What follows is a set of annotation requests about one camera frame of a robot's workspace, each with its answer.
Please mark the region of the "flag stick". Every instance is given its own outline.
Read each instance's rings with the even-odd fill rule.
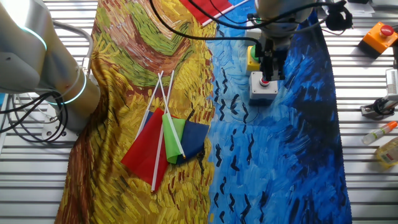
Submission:
[[[173,85],[173,78],[174,78],[174,70],[172,72],[172,79],[170,80],[170,84],[169,84],[169,90],[167,92],[167,106],[169,105],[169,100],[170,100],[170,92],[172,91],[172,85]]]
[[[163,99],[166,101],[166,96],[165,96],[165,94],[164,94],[162,82],[160,82],[160,89],[162,90]],[[173,124],[173,121],[172,121],[172,117],[171,117],[171,115],[170,115],[169,106],[167,106],[167,103],[165,104],[165,111],[168,112],[168,113],[166,113],[166,115],[167,115],[167,117],[168,117],[167,119],[168,119],[169,122],[170,122],[170,126],[171,126],[171,128],[172,128],[172,133],[173,133],[173,136],[174,136],[175,141],[177,142],[178,149],[179,149],[180,153],[182,154],[182,157],[185,159],[186,156],[185,156],[184,150],[182,149],[180,139],[179,139],[178,136],[177,136],[177,132],[176,132],[176,130],[175,130],[175,127],[174,127],[174,124]]]
[[[222,11],[222,13],[225,15],[227,12],[229,12],[229,11],[235,9],[236,7],[238,7],[238,6],[240,6],[240,5],[244,4],[244,3],[246,3],[246,2],[248,2],[248,1],[250,1],[250,0],[244,0],[244,1],[242,1],[242,2],[240,2],[240,3],[238,3],[238,4],[236,4],[235,6],[231,6],[231,7],[229,7],[229,8],[226,8],[225,10]],[[217,15],[215,15],[215,16],[213,16],[213,17],[214,17],[214,18],[219,18],[220,16],[221,16],[221,13],[218,13]],[[209,24],[209,23],[211,23],[211,22],[213,22],[213,19],[210,19],[210,18],[209,18],[206,22],[204,22],[204,23],[202,24],[202,27],[206,26],[207,24]]]
[[[162,83],[162,81],[161,81],[162,75],[163,75],[163,71],[162,71],[162,74],[160,74],[158,83],[159,82]],[[172,79],[170,80],[169,91],[167,92],[167,99],[165,99],[165,104],[169,103],[170,92],[171,92],[172,83],[173,83],[173,77],[174,77],[174,70],[172,73]],[[154,175],[152,177],[152,186],[151,186],[151,190],[150,190],[152,193],[155,192],[155,187],[156,187],[157,170],[159,168],[159,158],[160,158],[160,150],[162,149],[162,141],[163,141],[163,124],[162,124],[162,127],[160,128],[159,142],[157,143],[155,170],[154,170]]]
[[[156,91],[157,91],[157,87],[159,86],[159,83],[160,83],[160,80],[158,79],[158,81],[157,81],[157,83],[156,83],[156,86],[155,86],[155,90],[154,90],[154,92],[152,93],[152,96],[151,96],[151,98],[150,98],[148,107],[147,107],[147,109],[145,110],[144,117],[142,118],[141,124],[139,125],[138,132],[137,132],[137,135],[136,135],[135,140],[138,138],[138,135],[139,135],[139,134],[141,133],[141,131],[144,129],[144,125],[145,125],[145,122],[146,122],[147,117],[148,117],[148,114],[149,114],[149,108],[150,108],[150,106],[151,106],[151,104],[152,104],[152,102],[153,102],[153,100],[154,100],[154,98],[155,98],[155,93],[156,93]]]

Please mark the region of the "metal grating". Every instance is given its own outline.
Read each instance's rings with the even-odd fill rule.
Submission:
[[[91,33],[97,1],[44,2],[54,19]],[[378,21],[398,24],[398,14],[377,11],[372,18],[354,18],[355,29],[341,36],[324,32],[335,74],[346,180],[355,224],[398,222],[398,166],[382,170],[373,156],[379,145],[398,136],[398,129],[370,146],[363,146],[360,141],[373,129],[398,120],[396,114],[382,121],[371,121],[363,118],[359,110],[361,105],[370,104],[387,93],[385,71],[392,66],[392,49],[375,61],[356,49],[358,42]],[[56,31],[71,54],[81,62],[88,49],[87,41],[69,31]],[[40,108],[45,111],[47,105]],[[35,111],[34,116],[44,120],[39,111]],[[30,120],[27,126],[41,135],[42,124]],[[30,144],[12,131],[0,136],[1,148],[0,224],[53,223],[63,193],[70,149]]]

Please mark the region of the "red flag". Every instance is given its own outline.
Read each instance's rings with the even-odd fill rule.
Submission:
[[[157,145],[159,142],[160,129],[162,127],[163,113],[164,112],[159,108],[155,110],[154,114],[150,117],[144,129],[121,161],[139,178],[151,185],[154,176]],[[169,162],[167,162],[163,140],[162,149],[160,150],[155,190],[159,188],[168,165]]]
[[[216,6],[218,10],[223,12],[229,7],[233,7],[228,0],[212,0],[213,4]],[[210,18],[205,16],[201,11],[199,11],[195,6],[193,6],[188,0],[180,0],[180,2],[192,13],[193,16],[200,22],[200,24],[204,24]],[[193,0],[199,7],[201,7],[208,14],[215,17],[219,12],[216,8],[211,5],[210,0]]]

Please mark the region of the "red button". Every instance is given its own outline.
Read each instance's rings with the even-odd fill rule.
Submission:
[[[264,80],[263,78],[260,79],[260,84],[262,86],[268,86],[269,85],[269,81]]]
[[[382,35],[385,35],[387,37],[394,34],[394,29],[391,26],[387,26],[387,25],[382,26],[380,31],[381,31]]]

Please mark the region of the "painted fabric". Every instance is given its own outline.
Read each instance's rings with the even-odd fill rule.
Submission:
[[[154,2],[180,32],[244,35],[215,23],[201,28],[179,0]],[[244,21],[254,11],[249,1],[228,16]],[[302,26],[315,21],[313,15]],[[319,27],[295,35],[286,80],[263,108],[248,105],[244,42],[176,36],[147,0],[100,0],[93,38],[101,102],[71,151],[55,223],[351,223],[335,86]],[[169,165],[152,194],[121,159],[161,70],[175,70],[171,114],[211,128],[203,152]],[[163,77],[165,86],[169,80]],[[164,108],[159,93],[153,108]]]

